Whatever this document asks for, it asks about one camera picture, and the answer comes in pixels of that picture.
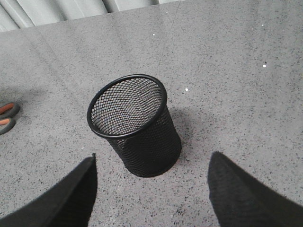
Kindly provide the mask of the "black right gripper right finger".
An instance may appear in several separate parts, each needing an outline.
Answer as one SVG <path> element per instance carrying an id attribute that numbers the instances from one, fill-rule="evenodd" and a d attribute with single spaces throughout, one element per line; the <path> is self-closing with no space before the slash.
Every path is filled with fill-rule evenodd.
<path id="1" fill-rule="evenodd" d="M 222 227 L 301 227 L 303 208 L 268 188 L 221 152 L 211 155 L 209 198 Z"/>

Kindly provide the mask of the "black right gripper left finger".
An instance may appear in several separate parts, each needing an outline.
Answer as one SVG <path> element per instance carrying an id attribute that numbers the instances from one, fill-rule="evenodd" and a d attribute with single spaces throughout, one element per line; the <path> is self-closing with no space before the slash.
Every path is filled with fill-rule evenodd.
<path id="1" fill-rule="evenodd" d="M 2 227 L 86 227 L 97 195 L 96 156 L 26 206 L 0 220 Z"/>

